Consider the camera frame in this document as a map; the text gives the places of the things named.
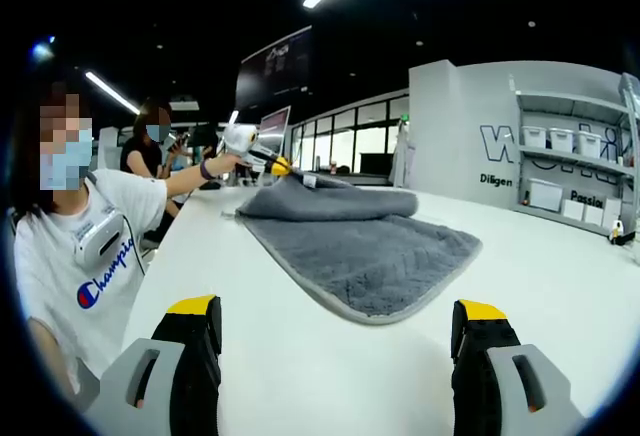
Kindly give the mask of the person's left hand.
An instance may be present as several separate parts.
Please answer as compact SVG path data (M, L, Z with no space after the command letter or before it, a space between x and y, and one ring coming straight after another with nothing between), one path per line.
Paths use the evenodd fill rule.
M237 155L223 153L209 159L206 162L206 169L211 175L218 176L230 173L237 165L249 166L249 163Z

